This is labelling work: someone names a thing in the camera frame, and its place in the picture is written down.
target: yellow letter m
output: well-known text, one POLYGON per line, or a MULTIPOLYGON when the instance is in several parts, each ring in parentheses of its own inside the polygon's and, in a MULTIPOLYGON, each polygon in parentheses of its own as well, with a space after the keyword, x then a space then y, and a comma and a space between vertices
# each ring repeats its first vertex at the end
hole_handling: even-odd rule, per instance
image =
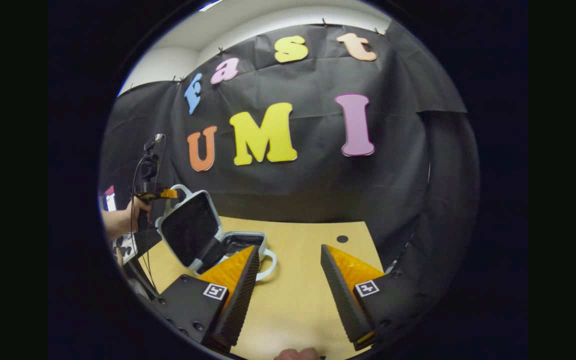
POLYGON ((230 125, 235 128, 235 145, 237 155, 234 162, 238 166, 247 166, 252 162, 252 156, 248 153, 250 148, 252 155, 258 162, 262 162, 266 147, 270 143, 267 158, 271 162, 291 162, 297 159, 297 151, 293 148, 290 140, 290 128, 288 126, 288 114, 293 110, 293 105, 288 102, 279 102, 268 106, 258 127, 249 112, 240 112, 230 118, 230 125))

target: finger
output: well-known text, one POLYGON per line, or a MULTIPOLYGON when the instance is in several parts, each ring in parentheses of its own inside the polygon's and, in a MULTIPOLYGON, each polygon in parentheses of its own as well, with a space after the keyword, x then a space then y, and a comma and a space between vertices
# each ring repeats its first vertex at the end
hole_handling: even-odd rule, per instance
POLYGON ((130 203, 128 204, 128 211, 130 212, 130 215, 137 219, 137 217, 139 216, 139 203, 136 201, 131 200, 130 203))
POLYGON ((150 210, 153 208, 153 205, 151 203, 145 203, 137 196, 134 197, 134 203, 136 207, 138 207, 139 209, 146 210, 147 212, 150 212, 150 210))
POLYGON ((279 353, 276 360, 297 360, 299 353, 294 348, 287 348, 279 353))
POLYGON ((119 249, 119 246, 114 248, 115 254, 117 254, 117 262, 119 263, 119 267, 124 267, 124 256, 122 255, 122 251, 119 249))
POLYGON ((320 354, 313 347, 305 348, 299 352, 300 360, 320 360, 320 354))

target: tabletop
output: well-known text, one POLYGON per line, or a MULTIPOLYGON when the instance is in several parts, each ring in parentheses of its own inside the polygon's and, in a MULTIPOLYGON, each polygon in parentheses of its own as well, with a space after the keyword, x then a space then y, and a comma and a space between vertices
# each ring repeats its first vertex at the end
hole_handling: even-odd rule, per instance
MULTIPOLYGON (((348 341, 326 276, 320 265, 322 244, 337 248, 383 271, 375 244, 363 221, 286 223, 220 216, 222 232, 260 231, 277 255, 272 274, 254 286, 237 345, 230 352, 248 360, 269 360, 284 349, 314 347, 326 360, 347 359, 355 351, 348 341)), ((182 274, 196 276, 160 242, 139 258, 146 260, 154 285, 163 292, 182 274)), ((260 271, 271 264, 266 257, 260 271)))

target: black backdrop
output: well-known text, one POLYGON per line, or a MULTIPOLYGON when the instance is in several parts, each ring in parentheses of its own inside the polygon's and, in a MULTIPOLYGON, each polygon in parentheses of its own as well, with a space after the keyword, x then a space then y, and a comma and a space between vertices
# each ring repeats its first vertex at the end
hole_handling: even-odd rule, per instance
MULTIPOLYGON (((446 172, 439 173, 441 185, 457 176, 462 186, 470 187, 458 195, 456 189, 442 195, 458 213, 451 219, 466 228, 468 237, 478 202, 479 170, 474 151, 462 152, 461 148, 473 149, 473 136, 462 134, 444 145, 441 151, 462 155, 457 160, 432 159, 426 129, 438 121, 466 123, 466 107, 439 62, 397 22, 390 24, 384 36, 334 24, 266 32, 227 48, 186 78, 183 83, 171 79, 143 84, 117 98, 102 147, 99 192, 113 185, 119 208, 130 200, 142 144, 157 133, 166 133, 158 178, 164 184, 182 183, 192 191, 208 191, 217 212, 229 217, 297 223, 366 221, 384 269, 418 230, 435 162, 435 169, 446 172), (336 40, 347 33, 368 39, 366 47, 377 53, 377 59, 360 61, 350 56, 336 40), (275 42, 295 35, 306 39, 308 55, 279 63, 274 57, 275 42), (238 74, 211 84, 217 65, 233 57, 239 59, 238 74), (203 76, 201 100, 189 114, 184 95, 198 73, 203 76), (341 152, 346 129, 335 97, 348 93, 370 100, 366 120, 375 144, 371 155, 346 157, 341 152), (231 116, 249 112, 259 126, 270 105, 284 102, 292 105, 290 137, 297 159, 233 164, 231 116), (194 171, 186 137, 208 126, 217 126, 215 161, 208 171, 194 171), (455 202, 456 196, 465 199, 455 202)), ((452 131, 445 127, 443 136, 457 137, 452 131)), ((201 140, 203 158, 205 137, 201 140)), ((157 210, 153 214, 161 216, 157 210)), ((440 221, 432 226, 438 234, 450 232, 440 221)), ((463 248, 458 243, 454 246, 463 248)), ((423 255, 434 250, 426 246, 423 255)))
MULTIPOLYGON (((118 281, 92 210, 115 94, 149 43, 197 6, 168 0, 48 3, 48 193, 72 194, 48 214, 50 358, 201 357, 139 310, 118 281)), ((473 119, 482 175, 477 226, 460 272, 437 307, 383 356, 525 358, 527 5, 403 0, 383 6, 428 45, 455 81, 473 119)))

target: white wall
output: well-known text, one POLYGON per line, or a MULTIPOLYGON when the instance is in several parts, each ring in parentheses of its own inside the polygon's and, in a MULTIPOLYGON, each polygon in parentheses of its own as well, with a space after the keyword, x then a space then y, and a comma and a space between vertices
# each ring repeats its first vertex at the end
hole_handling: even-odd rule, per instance
POLYGON ((197 68, 199 52, 189 48, 161 47, 149 50, 132 69, 118 96, 137 85, 178 79, 197 68))
POLYGON ((293 25, 320 24, 322 18, 329 24, 350 25, 368 30, 377 28, 386 32, 390 20, 356 10, 334 6, 300 6, 275 11, 225 31, 201 51, 180 47, 152 48, 139 60, 126 78, 117 96, 141 84, 172 80, 187 76, 206 60, 219 53, 219 47, 230 48, 250 37, 293 25))
POLYGON ((320 24, 322 23, 322 18, 324 18, 328 24, 350 25, 368 30, 377 28, 382 34, 386 32, 388 24, 391 22, 390 20, 379 18, 372 14, 344 9, 343 7, 301 6, 279 10, 264 16, 259 16, 254 20, 235 27, 233 30, 225 32, 222 36, 204 47, 203 50, 199 51, 195 68, 217 55, 219 48, 227 49, 250 37, 272 30, 292 27, 293 25, 320 24))

